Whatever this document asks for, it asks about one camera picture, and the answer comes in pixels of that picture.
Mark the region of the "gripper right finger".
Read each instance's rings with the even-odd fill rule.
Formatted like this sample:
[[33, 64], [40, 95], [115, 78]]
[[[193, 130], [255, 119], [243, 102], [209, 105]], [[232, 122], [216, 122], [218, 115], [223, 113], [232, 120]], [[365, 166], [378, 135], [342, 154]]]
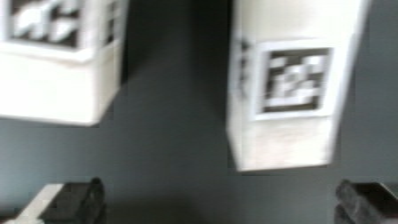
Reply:
[[342, 180], [333, 224], [398, 224], [398, 183]]

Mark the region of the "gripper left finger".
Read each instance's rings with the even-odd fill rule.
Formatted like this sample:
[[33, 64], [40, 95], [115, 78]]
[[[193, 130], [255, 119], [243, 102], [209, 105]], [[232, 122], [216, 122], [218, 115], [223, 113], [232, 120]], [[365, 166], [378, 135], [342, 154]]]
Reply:
[[106, 224], [101, 179], [46, 184], [19, 214], [0, 224]]

